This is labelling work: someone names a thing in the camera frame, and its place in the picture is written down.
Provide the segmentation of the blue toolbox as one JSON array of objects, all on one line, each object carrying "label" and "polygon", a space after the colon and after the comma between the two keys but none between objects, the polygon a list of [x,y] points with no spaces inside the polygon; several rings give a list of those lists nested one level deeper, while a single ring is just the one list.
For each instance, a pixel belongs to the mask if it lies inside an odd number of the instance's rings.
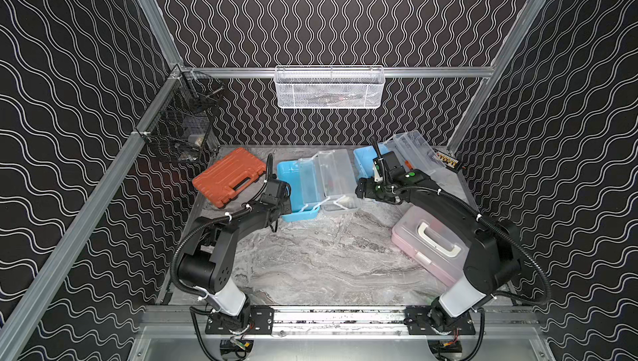
[{"label": "blue toolbox", "polygon": [[357,182],[345,149],[320,151],[310,158],[280,162],[277,177],[291,187],[286,222],[307,221],[320,213],[339,215],[359,209]]},{"label": "blue toolbox", "polygon": [[[379,147],[382,154],[395,152],[406,171],[409,169],[405,166],[405,160],[408,160],[414,169],[430,176],[445,169],[445,165],[436,156],[435,150],[418,131],[395,134],[390,140],[379,144]],[[373,147],[357,148],[353,154],[359,178],[372,178],[374,176],[373,159],[376,158]]]}]

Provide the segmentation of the pink toolbox with clear lid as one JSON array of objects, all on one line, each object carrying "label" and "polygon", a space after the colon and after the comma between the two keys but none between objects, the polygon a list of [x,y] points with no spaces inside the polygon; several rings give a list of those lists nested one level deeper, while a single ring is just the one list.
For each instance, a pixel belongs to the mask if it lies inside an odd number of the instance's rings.
[{"label": "pink toolbox with clear lid", "polygon": [[468,246],[427,211],[412,206],[391,230],[391,241],[447,287],[463,276]]}]

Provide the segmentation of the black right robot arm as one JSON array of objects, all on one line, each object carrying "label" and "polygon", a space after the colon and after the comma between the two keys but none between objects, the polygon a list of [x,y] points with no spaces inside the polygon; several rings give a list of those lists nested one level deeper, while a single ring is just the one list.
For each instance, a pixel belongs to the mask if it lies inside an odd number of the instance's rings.
[{"label": "black right robot arm", "polygon": [[[371,136],[375,151],[374,173],[357,184],[359,198],[386,204],[408,202],[450,228],[468,247],[460,279],[437,297],[430,306],[430,319],[443,324],[453,322],[471,309],[479,309],[493,296],[503,296],[524,304],[545,305],[553,298],[548,276],[528,251],[497,222],[457,196],[445,191],[419,169],[405,170],[395,153],[383,153],[376,136]],[[543,294],[527,298],[501,291],[523,269],[523,260],[536,271],[543,283]]]}]

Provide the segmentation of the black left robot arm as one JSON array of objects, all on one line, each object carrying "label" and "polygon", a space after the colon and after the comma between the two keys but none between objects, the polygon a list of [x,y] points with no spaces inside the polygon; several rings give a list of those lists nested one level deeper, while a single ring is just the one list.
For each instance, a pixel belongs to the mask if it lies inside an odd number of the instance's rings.
[{"label": "black left robot arm", "polygon": [[249,298],[232,279],[237,246],[255,231],[277,231],[279,219],[292,211],[291,195],[291,185],[277,178],[269,154],[257,196],[241,211],[206,219],[181,240],[169,266],[173,286],[205,301],[214,313],[248,324]]}]

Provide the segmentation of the red plastic tool case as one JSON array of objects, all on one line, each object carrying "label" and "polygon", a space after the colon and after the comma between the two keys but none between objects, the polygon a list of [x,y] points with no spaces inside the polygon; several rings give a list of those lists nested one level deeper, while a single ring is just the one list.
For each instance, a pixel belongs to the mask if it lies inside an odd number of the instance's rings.
[{"label": "red plastic tool case", "polygon": [[234,200],[266,172],[265,162],[237,148],[192,180],[194,188],[219,209]]}]

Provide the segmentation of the screwdriver bit holder box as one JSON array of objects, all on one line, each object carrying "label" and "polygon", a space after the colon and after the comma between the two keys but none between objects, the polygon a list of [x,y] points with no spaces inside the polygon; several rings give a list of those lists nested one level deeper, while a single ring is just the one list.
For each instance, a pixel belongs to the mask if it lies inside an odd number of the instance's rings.
[{"label": "screwdriver bit holder box", "polygon": [[463,168],[462,162],[449,153],[441,150],[435,150],[435,154],[440,159],[440,161],[442,161],[445,167],[450,171],[458,172],[460,169]]}]

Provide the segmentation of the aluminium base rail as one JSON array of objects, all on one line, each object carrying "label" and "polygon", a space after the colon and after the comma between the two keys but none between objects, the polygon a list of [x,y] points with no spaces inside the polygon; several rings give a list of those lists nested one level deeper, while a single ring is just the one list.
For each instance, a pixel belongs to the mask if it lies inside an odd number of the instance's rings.
[{"label": "aluminium base rail", "polygon": [[429,306],[265,306],[253,305],[241,323],[208,310],[204,332],[208,335],[267,336],[273,338],[330,338],[332,336],[428,337],[454,339],[479,332],[469,314],[444,329],[430,319]]}]

